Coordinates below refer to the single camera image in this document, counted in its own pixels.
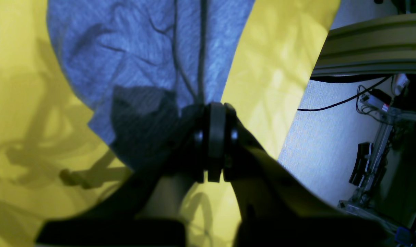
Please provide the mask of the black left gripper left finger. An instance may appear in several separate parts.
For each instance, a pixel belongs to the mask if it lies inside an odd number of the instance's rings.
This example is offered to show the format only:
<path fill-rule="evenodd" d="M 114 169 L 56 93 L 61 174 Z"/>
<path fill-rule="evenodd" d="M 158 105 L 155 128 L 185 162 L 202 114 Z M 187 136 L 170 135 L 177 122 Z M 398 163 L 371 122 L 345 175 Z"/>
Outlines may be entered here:
<path fill-rule="evenodd" d="M 171 142 L 140 164 L 117 191 L 73 217 L 46 222 L 37 247 L 184 247 L 182 202 L 204 181 L 206 106 L 184 110 Z"/>

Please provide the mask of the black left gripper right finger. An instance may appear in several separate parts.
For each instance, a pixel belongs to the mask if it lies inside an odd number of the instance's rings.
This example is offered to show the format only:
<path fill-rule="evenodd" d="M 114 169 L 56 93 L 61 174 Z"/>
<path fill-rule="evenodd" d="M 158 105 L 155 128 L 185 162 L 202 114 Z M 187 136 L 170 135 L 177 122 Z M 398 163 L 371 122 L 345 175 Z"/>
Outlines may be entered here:
<path fill-rule="evenodd" d="M 378 222 L 327 205 L 269 156 L 230 104 L 206 108 L 208 181 L 232 185 L 242 222 L 235 247 L 384 247 Z"/>

